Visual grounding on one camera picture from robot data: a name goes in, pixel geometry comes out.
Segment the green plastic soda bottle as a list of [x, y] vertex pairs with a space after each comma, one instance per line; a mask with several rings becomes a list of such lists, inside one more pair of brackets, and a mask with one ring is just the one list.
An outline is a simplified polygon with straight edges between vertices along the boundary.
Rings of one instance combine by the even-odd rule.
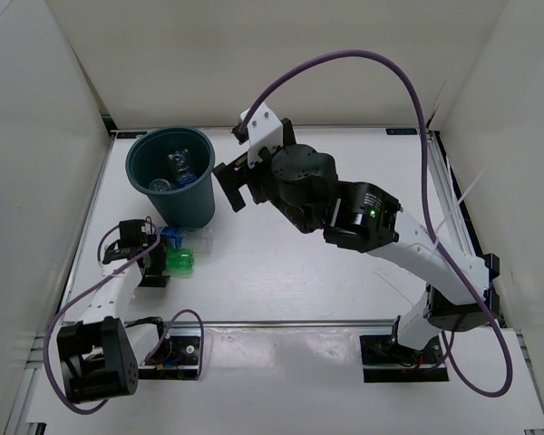
[[191, 249], [170, 247], [167, 251], [165, 272], [171, 276], [190, 276], [194, 262], [194, 252]]

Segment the clear bottle blue Aquarius label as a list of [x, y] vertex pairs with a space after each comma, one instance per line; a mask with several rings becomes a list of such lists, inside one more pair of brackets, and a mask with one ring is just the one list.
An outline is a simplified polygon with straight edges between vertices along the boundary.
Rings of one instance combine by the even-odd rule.
[[193, 159], [188, 149], [175, 150], [167, 156], [170, 174], [178, 188], [184, 188], [197, 180]]

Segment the clear unlabelled plastic bottle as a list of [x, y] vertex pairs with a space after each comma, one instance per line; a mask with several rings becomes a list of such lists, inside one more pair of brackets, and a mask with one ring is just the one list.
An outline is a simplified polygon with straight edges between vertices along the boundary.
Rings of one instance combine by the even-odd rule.
[[176, 186], [167, 179], [155, 179], [149, 185], [149, 190], [159, 193], [171, 192], [175, 188]]

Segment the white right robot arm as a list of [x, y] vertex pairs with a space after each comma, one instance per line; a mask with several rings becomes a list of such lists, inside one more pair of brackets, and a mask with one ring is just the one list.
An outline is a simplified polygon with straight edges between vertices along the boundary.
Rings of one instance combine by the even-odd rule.
[[255, 203], [270, 203], [301, 233], [320, 230], [328, 244], [382, 258], [425, 281], [418, 304], [395, 322], [389, 340], [394, 359], [408, 363], [440, 332], [469, 331], [486, 322], [462, 279], [468, 278], [494, 310], [495, 257], [450, 246], [447, 251], [460, 268], [454, 271], [440, 244], [397, 198], [371, 183], [339, 179], [335, 159], [298, 143], [289, 119], [273, 121], [268, 133], [261, 130], [264, 125], [253, 121], [245, 133], [234, 128], [248, 151], [213, 169], [231, 207], [245, 207], [240, 189], [246, 186]]

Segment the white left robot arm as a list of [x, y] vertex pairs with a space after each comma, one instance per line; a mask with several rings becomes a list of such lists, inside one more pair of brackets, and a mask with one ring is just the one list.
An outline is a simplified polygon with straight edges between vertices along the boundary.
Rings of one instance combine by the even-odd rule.
[[125, 319], [136, 289], [167, 286], [168, 242], [149, 219], [123, 220], [115, 229], [118, 238], [97, 254], [103, 284], [56, 336], [64, 396], [73, 405], [133, 395], [144, 355], [161, 363], [172, 350], [158, 321]]

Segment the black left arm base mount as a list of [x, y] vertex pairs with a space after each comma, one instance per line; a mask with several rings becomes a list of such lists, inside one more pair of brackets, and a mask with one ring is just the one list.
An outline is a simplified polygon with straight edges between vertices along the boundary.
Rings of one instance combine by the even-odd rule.
[[145, 381], [197, 381], [203, 363], [202, 334], [198, 327], [172, 328], [149, 363], [139, 369]]

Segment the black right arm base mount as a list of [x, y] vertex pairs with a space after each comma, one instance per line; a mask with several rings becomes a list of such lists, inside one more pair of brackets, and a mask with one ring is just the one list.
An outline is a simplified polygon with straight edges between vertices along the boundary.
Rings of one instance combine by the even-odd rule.
[[447, 382], [442, 346], [432, 338], [423, 350], [403, 347], [390, 335], [359, 336], [364, 383]]

